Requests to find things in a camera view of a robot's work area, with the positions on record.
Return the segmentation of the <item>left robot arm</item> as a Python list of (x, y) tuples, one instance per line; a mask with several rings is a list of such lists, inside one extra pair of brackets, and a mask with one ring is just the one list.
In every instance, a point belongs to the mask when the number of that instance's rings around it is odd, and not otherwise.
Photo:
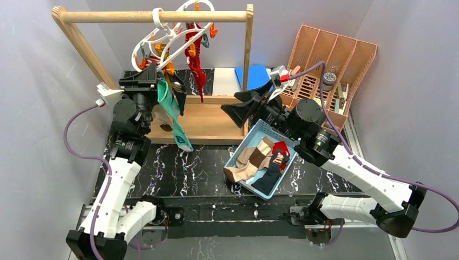
[(100, 97), (94, 107), (113, 107), (116, 139), (109, 157), (97, 158), (107, 172), (95, 202), (81, 225), (66, 237), (77, 259), (123, 259), (128, 244), (145, 226), (169, 222), (163, 200), (155, 196), (142, 196), (122, 214), (127, 193), (150, 146), (147, 135), (158, 102), (156, 66), (120, 79), (119, 85), (119, 89), (111, 89), (105, 83), (97, 86)]

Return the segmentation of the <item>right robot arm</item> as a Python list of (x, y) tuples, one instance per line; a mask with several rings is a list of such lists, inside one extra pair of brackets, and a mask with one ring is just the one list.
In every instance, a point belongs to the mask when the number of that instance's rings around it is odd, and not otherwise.
[(392, 179), (353, 154), (341, 137), (322, 128), (327, 116), (315, 101), (302, 99), (288, 110), (281, 98), (268, 100), (271, 86), (267, 83), (255, 90), (237, 92), (238, 103), (224, 104), (221, 109), (237, 126), (249, 117), (262, 120), (296, 141), (294, 150), (305, 161), (338, 174), (366, 194), (364, 198), (351, 198), (318, 193), (305, 217), (318, 223), (333, 219), (362, 221), (406, 238), (415, 228), (427, 189), (421, 183)]

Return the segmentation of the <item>brown striped sock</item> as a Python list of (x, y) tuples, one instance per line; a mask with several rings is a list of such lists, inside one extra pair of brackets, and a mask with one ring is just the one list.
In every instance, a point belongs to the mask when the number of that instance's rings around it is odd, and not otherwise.
[(274, 142), (267, 136), (256, 147), (244, 148), (236, 160), (236, 167), (224, 167), (226, 178), (233, 183), (251, 179), (258, 170), (268, 168), (273, 148)]

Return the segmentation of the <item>white sock hanger with clips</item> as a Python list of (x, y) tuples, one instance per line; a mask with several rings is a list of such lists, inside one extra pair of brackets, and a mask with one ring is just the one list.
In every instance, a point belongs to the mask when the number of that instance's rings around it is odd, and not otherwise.
[(159, 20), (162, 11), (162, 8), (153, 9), (152, 18), (156, 28), (141, 39), (132, 51), (131, 64), (137, 72), (154, 64), (158, 69), (170, 73), (173, 60), (182, 51), (190, 50), (190, 57), (195, 58), (198, 56), (198, 48), (208, 48), (209, 40), (218, 33), (212, 22), (203, 27), (198, 22), (178, 22), (170, 27), (168, 23)]

